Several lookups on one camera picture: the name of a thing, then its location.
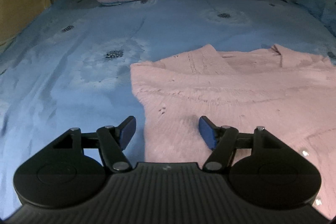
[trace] pink sweater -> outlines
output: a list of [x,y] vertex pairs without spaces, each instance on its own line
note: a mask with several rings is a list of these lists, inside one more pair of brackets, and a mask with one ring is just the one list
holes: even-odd
[[198,131],[202,115],[244,133],[265,126],[319,169],[314,206],[335,216],[336,68],[328,58],[279,45],[252,52],[217,52],[206,45],[133,64],[131,81],[145,110],[147,162],[202,166],[211,153]]

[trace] pink knit garment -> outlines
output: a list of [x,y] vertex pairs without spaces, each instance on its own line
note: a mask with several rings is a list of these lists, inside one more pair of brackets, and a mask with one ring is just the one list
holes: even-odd
[[145,111],[147,162],[201,167],[211,154],[198,131],[202,115],[243,133],[265,126],[305,151],[322,175],[314,207],[327,218],[336,215],[336,67],[329,58],[279,45],[252,52],[217,52],[206,45],[133,64],[131,81]]

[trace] ribbed black surface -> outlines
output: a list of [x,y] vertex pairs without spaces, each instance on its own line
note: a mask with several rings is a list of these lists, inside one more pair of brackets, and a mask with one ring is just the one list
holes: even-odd
[[25,205],[5,223],[66,224],[326,224],[310,206],[270,211],[237,197],[221,175],[196,164],[140,163],[113,175],[105,189],[77,207],[57,211]]

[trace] blue bedsheet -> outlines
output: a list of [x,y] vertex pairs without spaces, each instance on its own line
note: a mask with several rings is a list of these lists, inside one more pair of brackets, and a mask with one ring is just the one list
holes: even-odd
[[44,11],[0,56],[0,218],[20,205],[12,186],[16,168],[71,127],[93,132],[133,115],[137,132],[125,154],[132,164],[142,161],[144,113],[131,93],[130,64],[208,43],[219,51],[277,43],[336,54],[335,38],[317,19],[281,0],[149,0],[114,7],[60,0]]
[[336,37],[336,0],[288,0],[317,18]]

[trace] bed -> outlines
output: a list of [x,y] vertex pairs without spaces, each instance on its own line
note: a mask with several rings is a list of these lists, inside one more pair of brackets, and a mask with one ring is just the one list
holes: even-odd
[[209,43],[241,52],[277,43],[336,64],[336,38],[287,0],[58,0],[44,10],[0,57],[0,218],[20,206],[16,168],[69,128],[94,132],[133,115],[137,130],[124,153],[133,165],[143,161],[144,112],[130,65]]

